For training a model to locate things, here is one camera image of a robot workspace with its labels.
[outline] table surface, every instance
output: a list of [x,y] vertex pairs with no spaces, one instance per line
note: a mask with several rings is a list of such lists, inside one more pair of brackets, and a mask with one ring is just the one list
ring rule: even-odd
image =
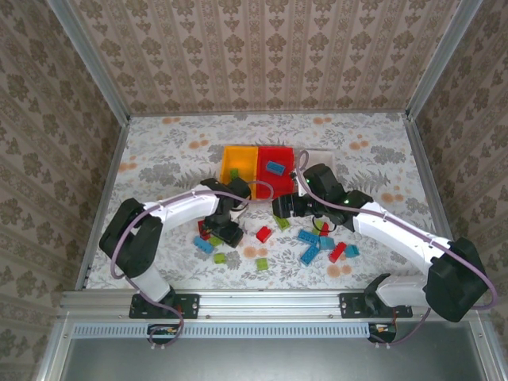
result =
[[[433,232],[403,114],[253,114],[187,117],[135,117],[108,205],[103,229],[121,202],[134,197],[155,201],[183,193],[201,180],[219,176],[224,147],[232,144],[286,145],[334,152],[337,178],[348,191],[360,189],[401,218]],[[310,217],[292,218],[281,232],[271,203],[250,206],[241,217],[245,235],[236,248],[221,245],[226,264],[196,249],[197,221],[160,239],[156,265],[176,289],[335,289],[367,286],[377,275],[413,275],[418,270],[402,256],[370,238],[338,227],[336,243],[356,244],[360,256],[336,264],[320,252],[309,267],[299,262],[307,246],[300,229],[312,229]],[[262,226],[274,229],[261,244]],[[267,271],[256,270],[266,257]],[[97,248],[87,288],[129,288],[110,275],[110,260]]]

